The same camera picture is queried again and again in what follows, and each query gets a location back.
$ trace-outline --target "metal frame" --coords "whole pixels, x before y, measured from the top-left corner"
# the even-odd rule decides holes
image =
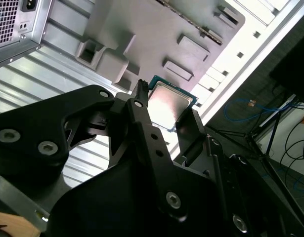
[[[269,25],[272,31],[269,37],[237,73],[232,80],[225,79],[214,91],[210,98],[200,108],[199,114],[205,125],[227,102],[231,95],[241,86],[248,76],[266,58],[266,56],[279,44],[285,35],[304,16],[304,0],[291,0]]]
[[[140,80],[132,95],[91,85],[0,114],[0,200],[43,232],[47,222],[53,237],[212,236],[217,228],[304,237],[299,206],[287,208],[244,157],[225,157],[192,109],[176,123],[183,167],[174,165],[147,101]],[[97,134],[110,138],[109,169],[67,192],[60,173],[69,151]]]

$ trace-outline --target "wooden block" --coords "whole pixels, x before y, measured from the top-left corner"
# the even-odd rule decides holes
[[[15,216],[0,212],[0,225],[7,225],[2,228],[12,237],[38,237],[40,231],[30,222],[21,216]]]

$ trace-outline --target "silver screw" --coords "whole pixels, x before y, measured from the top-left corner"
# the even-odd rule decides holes
[[[38,150],[43,155],[51,156],[58,151],[58,146],[53,142],[44,141],[38,145]]]
[[[135,101],[134,104],[135,104],[136,106],[138,106],[138,107],[143,107],[143,105],[142,105],[140,102],[138,102],[138,101]]]
[[[103,97],[109,97],[109,94],[105,91],[101,91],[99,94]]]
[[[217,142],[217,140],[215,140],[215,139],[211,139],[211,141],[215,144],[215,145],[219,145],[219,142]]]
[[[21,135],[14,129],[3,129],[0,131],[0,141],[12,143],[20,139]]]
[[[179,209],[181,206],[180,198],[173,192],[168,192],[166,194],[166,201],[174,209]]]
[[[247,233],[247,227],[245,222],[242,220],[241,217],[238,215],[233,214],[233,223],[235,224],[236,228],[240,230],[242,233]]]

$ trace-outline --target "bolt hole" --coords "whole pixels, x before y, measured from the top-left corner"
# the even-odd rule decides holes
[[[177,199],[174,196],[170,196],[170,200],[172,200],[173,204],[177,203]]]
[[[8,139],[12,139],[12,138],[14,138],[15,136],[14,136],[13,133],[7,132],[7,133],[4,134],[4,137],[5,137],[5,138],[8,138]]]
[[[138,107],[143,107],[143,105],[142,105],[140,102],[138,102],[138,101],[135,101],[134,104],[135,104],[136,106],[138,106]]]
[[[159,157],[162,157],[164,154],[161,151],[157,150],[156,155],[158,155]]]
[[[151,137],[154,139],[154,140],[157,140],[158,139],[158,136],[156,136],[155,134],[151,134]]]
[[[107,92],[103,91],[103,90],[100,91],[99,94],[100,94],[101,96],[103,96],[103,97],[109,97],[109,94],[108,94]]]

